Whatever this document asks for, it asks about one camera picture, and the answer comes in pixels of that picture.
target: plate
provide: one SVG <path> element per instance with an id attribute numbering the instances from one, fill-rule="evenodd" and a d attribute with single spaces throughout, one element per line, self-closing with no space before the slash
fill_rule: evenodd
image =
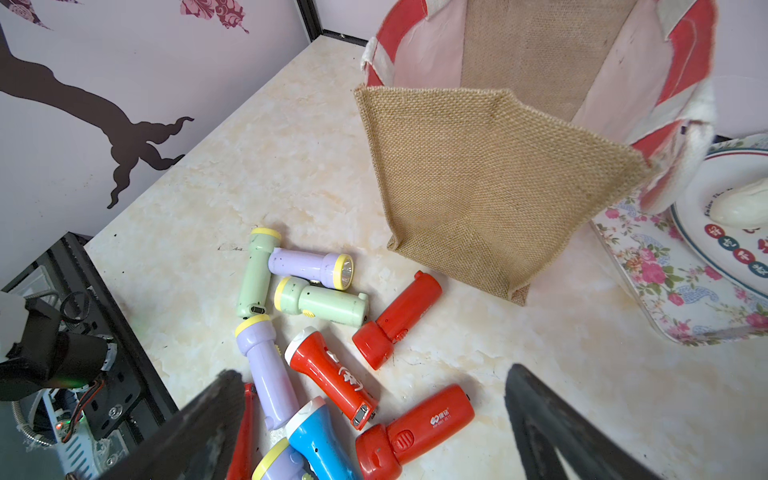
<path id="1" fill-rule="evenodd" d="M 710 154 L 672 205 L 686 243 L 702 260 L 733 282 L 768 298 L 768 228 L 741 230 L 709 217 L 715 198 L 768 177 L 768 152 L 733 149 Z"/>

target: burlap fabric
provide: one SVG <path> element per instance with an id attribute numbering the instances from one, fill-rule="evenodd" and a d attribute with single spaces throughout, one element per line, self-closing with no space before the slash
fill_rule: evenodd
<path id="1" fill-rule="evenodd" d="M 462 87 L 571 120 L 636 0 L 468 0 Z"/>
<path id="2" fill-rule="evenodd" d="M 635 149 L 527 107 L 509 90 L 355 90 L 388 248 L 524 304 L 584 222 L 649 177 Z"/>

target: flashlight lens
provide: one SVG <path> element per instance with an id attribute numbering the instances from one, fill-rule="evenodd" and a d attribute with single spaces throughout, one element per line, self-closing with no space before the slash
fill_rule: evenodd
<path id="1" fill-rule="evenodd" d="M 346 290 L 349 283 L 352 282 L 352 272 L 352 259 L 347 258 L 341 266 L 341 284 L 344 290 Z"/>

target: leaf decal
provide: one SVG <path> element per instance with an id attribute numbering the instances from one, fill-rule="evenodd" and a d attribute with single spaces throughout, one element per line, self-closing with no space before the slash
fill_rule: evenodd
<path id="1" fill-rule="evenodd" d="M 182 0 L 181 14 L 210 20 L 214 16 L 214 0 Z"/>
<path id="2" fill-rule="evenodd" d="M 235 0 L 181 0 L 181 14 L 210 20 L 216 15 L 225 28 L 243 27 L 245 12 Z"/>
<path id="3" fill-rule="evenodd" d="M 43 25 L 43 22 L 40 22 L 40 18 L 38 18 L 37 14 L 35 13 L 35 9 L 32 8 L 31 0 L 0 0 L 0 3 L 2 3 L 11 12 L 14 12 L 16 15 L 22 17 L 24 20 L 29 20 L 35 25 L 48 28 Z"/>

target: flashlight logo text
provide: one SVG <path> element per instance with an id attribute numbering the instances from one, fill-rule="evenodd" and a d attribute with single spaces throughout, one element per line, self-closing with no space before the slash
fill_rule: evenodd
<path id="1" fill-rule="evenodd" d="M 448 409 L 443 410 L 442 412 L 438 413 L 437 415 L 433 416 L 429 423 L 432 424 L 433 427 L 436 427 L 437 425 L 440 425 L 445 417 L 449 415 Z"/>
<path id="2" fill-rule="evenodd" d="M 344 381 L 345 381 L 345 382 L 349 382 L 349 384 L 350 384 L 351 386 L 354 386 L 354 385 L 359 385 L 359 387 L 357 387 L 357 388 L 355 389 L 355 392 L 359 392 L 360 390 L 362 390 L 362 383 L 360 383 L 360 381 L 358 381 L 358 379 L 356 379 L 356 378 L 355 378 L 355 377 L 352 375 L 352 373 L 351 373 L 351 372 L 350 372 L 348 369 L 346 369 L 346 367 L 345 367 L 345 366 L 343 366 L 343 367 L 339 368 L 339 375 L 344 375 Z"/>

